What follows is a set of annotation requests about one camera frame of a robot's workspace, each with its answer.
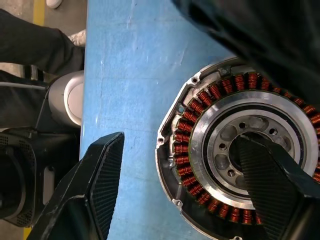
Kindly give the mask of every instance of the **person's leg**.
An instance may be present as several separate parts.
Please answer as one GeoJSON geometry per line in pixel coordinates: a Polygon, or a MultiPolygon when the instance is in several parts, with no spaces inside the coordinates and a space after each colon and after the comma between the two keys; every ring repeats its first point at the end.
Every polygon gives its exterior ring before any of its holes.
{"type": "Polygon", "coordinates": [[[35,65],[54,75],[84,69],[85,49],[58,29],[38,26],[0,9],[0,62],[35,65]]]}

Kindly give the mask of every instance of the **blue work surface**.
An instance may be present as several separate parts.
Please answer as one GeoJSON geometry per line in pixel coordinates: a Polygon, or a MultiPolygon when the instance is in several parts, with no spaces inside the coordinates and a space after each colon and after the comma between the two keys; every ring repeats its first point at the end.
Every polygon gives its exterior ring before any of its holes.
{"type": "Polygon", "coordinates": [[[204,240],[159,182],[158,128],[183,83],[231,54],[169,0],[89,0],[81,156],[99,137],[125,133],[108,240],[204,240]]]}

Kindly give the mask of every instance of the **concrete floor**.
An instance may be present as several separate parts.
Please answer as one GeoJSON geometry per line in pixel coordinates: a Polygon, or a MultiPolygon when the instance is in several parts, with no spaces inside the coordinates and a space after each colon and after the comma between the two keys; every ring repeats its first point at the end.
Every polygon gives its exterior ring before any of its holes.
{"type": "MultiPolygon", "coordinates": [[[[34,0],[1,0],[0,9],[24,19],[33,21],[34,0]]],[[[87,0],[64,0],[57,9],[44,10],[44,25],[58,28],[67,35],[77,33],[86,28],[87,0]]],[[[21,68],[17,64],[1,63],[0,70],[7,71],[18,77],[21,68]]],[[[22,240],[23,228],[18,228],[4,220],[0,220],[0,240],[22,240]]]]}

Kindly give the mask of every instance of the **shoe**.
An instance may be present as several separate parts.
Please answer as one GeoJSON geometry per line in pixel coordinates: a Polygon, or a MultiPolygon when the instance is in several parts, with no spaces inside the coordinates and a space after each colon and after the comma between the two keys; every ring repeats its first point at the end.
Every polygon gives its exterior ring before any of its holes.
{"type": "Polygon", "coordinates": [[[51,9],[56,9],[61,3],[62,0],[46,0],[46,5],[51,9]]]}

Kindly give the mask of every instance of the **black pants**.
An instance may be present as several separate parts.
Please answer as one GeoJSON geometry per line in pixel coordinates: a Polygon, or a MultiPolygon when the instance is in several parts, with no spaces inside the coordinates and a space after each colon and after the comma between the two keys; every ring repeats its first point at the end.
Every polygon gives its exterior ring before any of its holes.
{"type": "MultiPolygon", "coordinates": [[[[85,50],[58,29],[34,25],[0,9],[0,63],[35,65],[57,76],[84,69],[85,50]]],[[[45,91],[8,87],[1,82],[44,85],[0,70],[0,129],[30,127],[37,120],[45,91]]]]}
{"type": "Polygon", "coordinates": [[[84,68],[84,48],[58,29],[38,26],[0,9],[0,63],[35,65],[54,75],[84,68]]]}

